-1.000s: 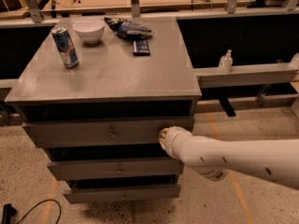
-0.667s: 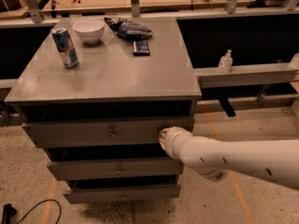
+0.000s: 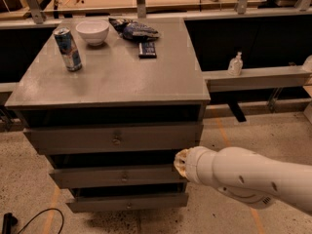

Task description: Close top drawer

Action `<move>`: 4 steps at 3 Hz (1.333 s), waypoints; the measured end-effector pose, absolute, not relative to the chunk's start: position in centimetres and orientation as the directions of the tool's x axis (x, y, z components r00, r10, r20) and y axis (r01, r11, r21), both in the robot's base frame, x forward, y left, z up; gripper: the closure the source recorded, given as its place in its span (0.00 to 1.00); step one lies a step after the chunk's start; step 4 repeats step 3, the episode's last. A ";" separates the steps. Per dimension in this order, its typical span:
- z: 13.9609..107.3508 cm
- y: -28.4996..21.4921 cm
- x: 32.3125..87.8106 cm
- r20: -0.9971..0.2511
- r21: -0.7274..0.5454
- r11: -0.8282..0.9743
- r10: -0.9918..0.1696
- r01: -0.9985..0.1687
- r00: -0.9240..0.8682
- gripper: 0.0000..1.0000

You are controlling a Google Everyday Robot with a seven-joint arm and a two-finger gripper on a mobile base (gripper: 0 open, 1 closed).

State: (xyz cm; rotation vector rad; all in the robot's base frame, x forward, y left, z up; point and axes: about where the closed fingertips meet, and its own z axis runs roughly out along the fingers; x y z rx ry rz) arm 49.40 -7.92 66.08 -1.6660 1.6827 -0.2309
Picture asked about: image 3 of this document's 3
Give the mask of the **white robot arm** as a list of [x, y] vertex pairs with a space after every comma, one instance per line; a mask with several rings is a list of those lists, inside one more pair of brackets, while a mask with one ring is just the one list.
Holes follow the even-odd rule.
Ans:
[[254, 209], [278, 199], [312, 214], [312, 167], [269, 159], [241, 147], [203, 146], [177, 153], [175, 168], [188, 181], [209, 186]]

